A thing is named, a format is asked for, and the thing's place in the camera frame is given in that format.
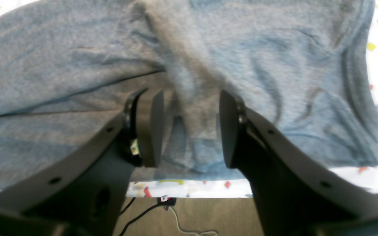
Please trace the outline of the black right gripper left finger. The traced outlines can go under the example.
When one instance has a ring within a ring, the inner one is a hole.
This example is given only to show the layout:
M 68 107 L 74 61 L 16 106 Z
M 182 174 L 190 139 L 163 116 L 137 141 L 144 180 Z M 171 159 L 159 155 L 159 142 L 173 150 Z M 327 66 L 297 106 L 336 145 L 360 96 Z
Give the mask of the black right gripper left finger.
M 0 236 L 111 236 L 136 167 L 161 159 L 164 94 L 142 88 L 85 145 L 0 192 Z

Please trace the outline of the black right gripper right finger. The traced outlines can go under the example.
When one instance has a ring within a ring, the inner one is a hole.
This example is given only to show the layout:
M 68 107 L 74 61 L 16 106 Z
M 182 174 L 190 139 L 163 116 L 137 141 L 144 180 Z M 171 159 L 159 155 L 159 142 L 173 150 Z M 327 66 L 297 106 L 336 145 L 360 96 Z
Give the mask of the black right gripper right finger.
M 378 195 L 327 170 L 267 119 L 222 90 L 225 165 L 249 181 L 266 236 L 378 236 Z

